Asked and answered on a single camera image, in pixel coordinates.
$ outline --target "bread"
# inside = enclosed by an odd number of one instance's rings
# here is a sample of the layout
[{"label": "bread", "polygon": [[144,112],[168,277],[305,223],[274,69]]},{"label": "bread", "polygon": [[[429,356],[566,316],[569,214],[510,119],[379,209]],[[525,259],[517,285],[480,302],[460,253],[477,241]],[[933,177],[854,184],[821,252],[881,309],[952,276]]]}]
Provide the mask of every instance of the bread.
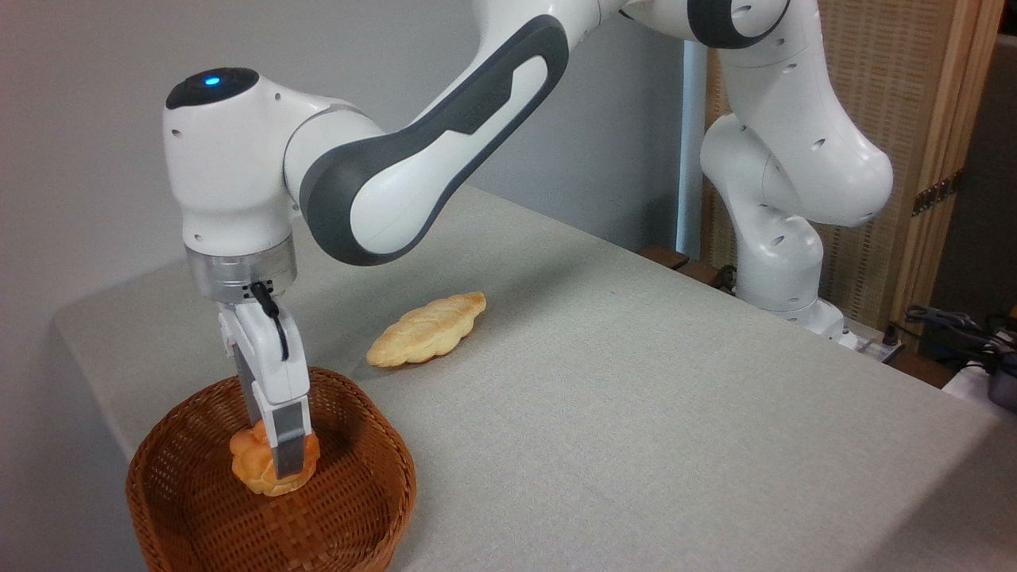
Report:
[{"label": "bread", "polygon": [[481,292],[458,294],[403,316],[381,334],[367,352],[376,367],[423,363],[445,355],[473,331],[473,321],[487,307]]},{"label": "bread", "polygon": [[258,421],[253,428],[237,432],[230,440],[230,452],[233,453],[233,474],[251,492],[266,497],[286,495],[306,484],[321,456],[317,436],[312,433],[304,438],[303,470],[286,478],[276,478],[276,463],[272,460],[264,421]]}]

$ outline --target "wicker basket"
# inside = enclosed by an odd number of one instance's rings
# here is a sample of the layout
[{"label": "wicker basket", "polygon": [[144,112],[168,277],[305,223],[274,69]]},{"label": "wicker basket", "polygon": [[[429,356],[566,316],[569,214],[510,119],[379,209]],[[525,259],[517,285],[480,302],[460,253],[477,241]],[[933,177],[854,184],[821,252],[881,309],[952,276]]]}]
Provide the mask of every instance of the wicker basket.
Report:
[{"label": "wicker basket", "polygon": [[274,499],[234,477],[229,441],[250,426],[237,378],[193,395],[138,447],[127,503],[152,570],[383,570],[416,501],[413,459],[346,378],[311,368],[317,471]]}]

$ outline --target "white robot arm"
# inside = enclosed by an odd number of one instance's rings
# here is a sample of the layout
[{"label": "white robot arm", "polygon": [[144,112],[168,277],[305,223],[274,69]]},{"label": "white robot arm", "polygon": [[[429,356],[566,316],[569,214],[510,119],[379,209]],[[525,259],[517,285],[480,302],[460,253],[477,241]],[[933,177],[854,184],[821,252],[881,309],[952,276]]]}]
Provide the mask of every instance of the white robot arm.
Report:
[{"label": "white robot arm", "polygon": [[[183,211],[188,259],[200,292],[219,303],[248,413],[252,421],[264,419],[281,476],[300,470],[303,437],[310,432],[302,344],[278,300],[296,278],[292,218],[302,214],[321,248],[341,262],[371,266],[403,255],[451,194],[553,90],[572,50],[618,10],[728,51],[725,72],[744,123],[728,137],[733,142],[720,147],[750,154],[736,157],[738,173],[777,181],[757,185],[761,195],[764,186],[774,194],[768,201],[775,208],[857,223],[864,217],[853,213],[871,216],[882,205],[878,197],[857,198],[851,182],[828,180],[853,177],[856,169],[817,171],[811,168],[815,159],[800,156],[801,136],[810,146],[825,139],[821,147],[831,155],[855,153],[861,163],[880,155],[842,111],[802,116],[801,98],[782,95],[807,88],[811,78],[820,92],[811,105],[840,109],[832,91],[822,90],[829,81],[825,67],[818,67],[818,20],[801,19],[815,0],[475,0],[474,8],[481,30],[477,57],[395,133],[384,133],[347,102],[294,92],[244,68],[198,73],[167,99],[167,164]],[[775,33],[779,44],[764,42]],[[806,47],[795,51],[800,46]],[[805,78],[785,85],[775,79],[782,70],[774,66],[790,58],[801,60],[798,76]],[[735,95],[737,90],[743,92]],[[792,125],[799,116],[818,124],[802,125],[807,134],[800,135]],[[755,135],[742,134],[742,124]],[[759,172],[751,174],[749,163]],[[779,166],[783,176],[774,174]],[[740,180],[728,186],[740,188]],[[824,186],[800,186],[816,181]],[[756,196],[749,202],[761,203]]]}]

